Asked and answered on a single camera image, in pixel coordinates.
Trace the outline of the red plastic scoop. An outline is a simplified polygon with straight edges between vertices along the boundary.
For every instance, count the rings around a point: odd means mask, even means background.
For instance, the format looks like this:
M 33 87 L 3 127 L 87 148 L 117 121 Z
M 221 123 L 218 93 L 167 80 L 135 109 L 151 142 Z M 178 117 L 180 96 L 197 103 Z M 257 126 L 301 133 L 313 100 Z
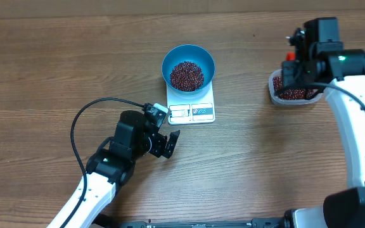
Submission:
M 296 60 L 296 53 L 295 52 L 287 52 L 286 61 L 295 61 L 295 60 Z

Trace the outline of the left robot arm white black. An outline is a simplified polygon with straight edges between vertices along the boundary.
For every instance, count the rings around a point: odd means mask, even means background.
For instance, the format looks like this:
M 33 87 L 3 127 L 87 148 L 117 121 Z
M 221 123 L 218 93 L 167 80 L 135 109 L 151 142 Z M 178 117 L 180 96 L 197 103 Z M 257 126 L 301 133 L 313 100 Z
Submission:
M 134 173 L 136 160 L 149 153 L 170 158 L 180 132 L 158 133 L 169 109 L 148 105 L 144 111 L 123 111 L 115 134 L 90 157 L 83 177 L 49 227 L 89 227 Z

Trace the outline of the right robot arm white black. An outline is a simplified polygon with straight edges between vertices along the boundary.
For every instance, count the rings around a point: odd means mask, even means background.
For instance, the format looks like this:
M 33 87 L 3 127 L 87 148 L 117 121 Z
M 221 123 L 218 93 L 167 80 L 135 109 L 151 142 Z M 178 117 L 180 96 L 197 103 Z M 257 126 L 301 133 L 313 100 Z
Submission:
M 324 94 L 340 132 L 348 188 L 321 206 L 288 210 L 282 227 L 365 227 L 365 51 L 345 49 L 335 17 L 304 23 L 288 38 L 295 53 L 281 64 L 283 86 Z

